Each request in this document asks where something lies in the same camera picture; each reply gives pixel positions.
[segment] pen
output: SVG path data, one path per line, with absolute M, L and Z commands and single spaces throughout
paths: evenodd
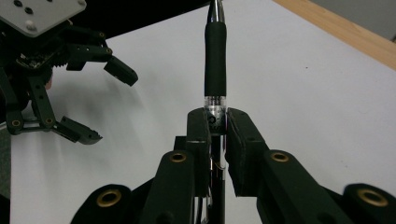
M 212 138 L 211 176 L 206 222 L 224 223 L 226 133 L 226 40 L 223 6 L 212 0 L 205 27 L 205 111 Z

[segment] pen tip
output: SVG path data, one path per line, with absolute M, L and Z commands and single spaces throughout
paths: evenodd
M 209 13 L 207 15 L 207 22 L 225 22 L 224 20 L 224 10 L 221 0 L 212 0 L 209 6 Z

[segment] white table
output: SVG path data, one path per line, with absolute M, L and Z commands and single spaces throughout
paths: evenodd
M 227 106 L 247 112 L 268 146 L 293 154 L 338 193 L 367 183 L 396 195 L 396 72 L 269 0 L 223 2 Z M 103 63 L 54 70 L 57 116 L 104 138 L 74 144 L 55 133 L 12 137 L 11 223 L 69 223 L 96 189 L 134 189 L 204 104 L 207 7 L 111 38 L 139 75 L 131 87 Z M 254 198 L 227 180 L 226 223 L 261 223 Z

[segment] wooden trim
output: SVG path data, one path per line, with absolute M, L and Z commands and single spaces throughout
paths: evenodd
M 396 44 L 309 0 L 274 0 L 355 49 L 396 70 Z

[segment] pen grip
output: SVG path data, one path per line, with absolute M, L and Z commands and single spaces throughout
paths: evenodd
M 210 22 L 205 28 L 205 96 L 226 96 L 227 28 L 223 22 Z

